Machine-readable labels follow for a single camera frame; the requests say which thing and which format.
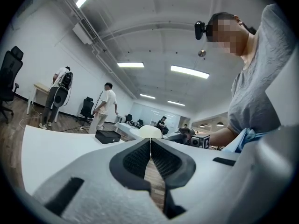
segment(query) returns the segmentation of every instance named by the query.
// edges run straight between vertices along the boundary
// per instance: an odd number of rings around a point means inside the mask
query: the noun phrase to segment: black box
[[[102,144],[115,143],[121,139],[121,135],[117,132],[103,130],[97,130],[95,137]]]

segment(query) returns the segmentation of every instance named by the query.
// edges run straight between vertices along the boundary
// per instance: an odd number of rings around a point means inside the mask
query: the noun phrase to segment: black office chair
[[[141,126],[143,126],[143,120],[142,119],[138,120],[137,123],[139,123]]]
[[[80,114],[82,114],[84,116],[84,118],[83,117],[78,117],[77,120],[76,120],[76,122],[78,120],[83,120],[84,121],[83,125],[85,125],[85,122],[90,123],[88,121],[88,119],[94,118],[94,115],[91,114],[92,113],[92,108],[93,108],[93,99],[87,97],[83,101],[83,107],[82,107],[81,112],[80,112]]]
[[[128,115],[126,116],[126,121],[125,121],[125,123],[128,123],[129,121],[132,121],[132,115],[131,115],[131,114],[128,114]]]
[[[11,109],[4,107],[2,104],[3,101],[7,102],[14,100],[15,91],[19,88],[17,83],[15,83],[14,88],[14,79],[23,65],[23,54],[24,53],[17,46],[13,47],[11,51],[7,51],[0,70],[0,111],[4,115],[7,124],[8,118],[4,111],[11,112],[11,115],[14,115],[14,112]]]

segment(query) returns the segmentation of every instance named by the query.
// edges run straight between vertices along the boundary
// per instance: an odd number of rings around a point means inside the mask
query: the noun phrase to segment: gray pants
[[[49,91],[47,101],[46,101],[46,105],[45,105],[45,108],[43,110],[43,117],[42,117],[42,124],[43,125],[45,125],[47,123],[48,114],[50,112],[51,105],[54,102],[54,96],[55,96],[55,93],[56,93],[58,88],[59,87],[52,87]],[[53,120],[55,119],[55,116],[57,114],[57,111],[58,111],[58,107],[53,105],[52,114],[50,116],[50,119],[48,120],[49,122],[53,122]]]

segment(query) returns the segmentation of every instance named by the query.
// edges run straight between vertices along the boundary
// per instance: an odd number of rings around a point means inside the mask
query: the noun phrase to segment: white shoe
[[[42,123],[39,123],[39,127],[42,129],[47,129],[46,125],[42,125]]]

